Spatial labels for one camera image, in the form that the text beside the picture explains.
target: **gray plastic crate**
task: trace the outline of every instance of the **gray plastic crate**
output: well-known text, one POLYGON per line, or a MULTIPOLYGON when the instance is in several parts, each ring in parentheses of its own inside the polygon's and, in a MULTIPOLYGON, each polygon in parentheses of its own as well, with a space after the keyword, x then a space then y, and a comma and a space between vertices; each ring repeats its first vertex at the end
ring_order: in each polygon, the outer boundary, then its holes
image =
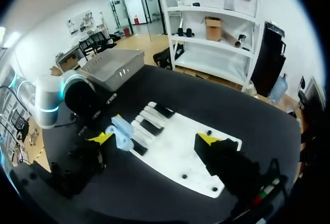
POLYGON ((144 66, 141 50, 107 49, 89 60, 79 71, 89 80, 116 91, 144 66))

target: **ceiling light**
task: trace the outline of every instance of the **ceiling light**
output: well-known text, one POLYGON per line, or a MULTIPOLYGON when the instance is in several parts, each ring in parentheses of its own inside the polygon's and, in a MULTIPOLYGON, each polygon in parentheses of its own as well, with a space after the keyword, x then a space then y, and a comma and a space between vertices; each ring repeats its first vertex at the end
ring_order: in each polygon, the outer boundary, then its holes
POLYGON ((0 27, 0 43, 3 42, 3 40, 4 40, 5 32, 6 32, 6 28, 0 27))
POLYGON ((20 36, 21 35, 18 32, 13 32, 9 37, 9 39, 7 40, 7 42, 5 43, 4 47, 5 48, 12 47, 17 42, 17 40, 19 40, 20 36))

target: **black screw hole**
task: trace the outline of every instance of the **black screw hole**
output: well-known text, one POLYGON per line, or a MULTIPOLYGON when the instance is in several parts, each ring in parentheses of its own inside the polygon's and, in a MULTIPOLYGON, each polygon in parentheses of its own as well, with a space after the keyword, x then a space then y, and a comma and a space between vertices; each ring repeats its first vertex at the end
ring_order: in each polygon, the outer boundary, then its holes
POLYGON ((21 183, 23 186, 27 186, 29 184, 29 181, 27 181, 27 179, 22 179, 21 183))
POLYGON ((34 180, 37 178, 37 175, 35 173, 30 173, 30 179, 34 180))

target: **chair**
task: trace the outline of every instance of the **chair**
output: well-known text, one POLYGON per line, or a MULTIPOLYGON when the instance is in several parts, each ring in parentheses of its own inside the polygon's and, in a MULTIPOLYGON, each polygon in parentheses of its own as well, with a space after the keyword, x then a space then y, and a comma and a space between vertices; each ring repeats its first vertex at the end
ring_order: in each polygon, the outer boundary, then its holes
POLYGON ((85 57, 92 51, 96 53, 94 42, 90 37, 84 41, 79 42, 79 49, 82 51, 82 54, 85 57))
POLYGON ((112 39, 107 39, 102 32, 97 32, 96 34, 89 37, 94 44, 94 49, 97 53, 101 53, 106 49, 114 48, 117 44, 108 44, 109 41, 113 41, 112 39))

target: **water bottle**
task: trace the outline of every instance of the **water bottle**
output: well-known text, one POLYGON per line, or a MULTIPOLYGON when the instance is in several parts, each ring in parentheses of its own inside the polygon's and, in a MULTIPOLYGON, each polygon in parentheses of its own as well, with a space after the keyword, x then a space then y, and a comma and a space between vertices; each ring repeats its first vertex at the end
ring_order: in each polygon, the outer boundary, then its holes
POLYGON ((287 77, 286 74, 284 76, 279 76, 272 91, 270 92, 268 98, 274 103, 277 104, 282 100, 283 95, 288 89, 288 83, 285 80, 287 77))

